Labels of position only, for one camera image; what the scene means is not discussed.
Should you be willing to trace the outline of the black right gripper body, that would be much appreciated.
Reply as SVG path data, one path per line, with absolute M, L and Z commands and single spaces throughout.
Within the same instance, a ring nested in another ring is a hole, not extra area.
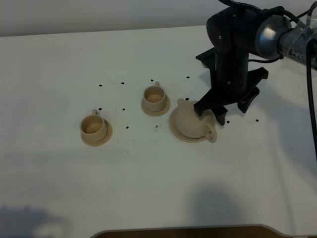
M 215 47 L 196 56 L 210 70 L 211 89 L 194 105 L 201 116 L 206 110 L 242 101 L 263 79 L 268 71 L 260 67 L 248 70 L 249 54 L 242 50 L 221 53 Z

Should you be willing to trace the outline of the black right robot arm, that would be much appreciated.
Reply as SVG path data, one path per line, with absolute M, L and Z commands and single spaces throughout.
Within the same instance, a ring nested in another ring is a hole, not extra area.
M 265 68 L 248 69 L 251 54 L 260 62 L 287 58 L 317 67 L 317 33 L 309 19 L 302 22 L 281 6 L 259 9 L 233 0 L 225 5 L 207 20 L 213 47 L 197 59 L 210 71 L 211 89 L 194 105 L 197 115 L 211 110 L 221 125 L 226 106 L 235 103 L 245 113 L 260 92 L 259 82 L 268 78 Z

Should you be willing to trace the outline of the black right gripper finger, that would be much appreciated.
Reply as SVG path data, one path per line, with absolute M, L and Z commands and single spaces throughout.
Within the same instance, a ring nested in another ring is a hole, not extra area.
M 255 97 L 257 97 L 260 93 L 260 90 L 258 87 L 255 87 L 248 96 L 246 96 L 242 101 L 237 103 L 238 109 L 243 112 L 246 113 L 246 111 L 248 110 L 251 102 L 255 99 Z
M 218 107 L 213 109 L 213 114 L 220 125 L 225 125 L 225 116 L 228 110 L 224 107 Z

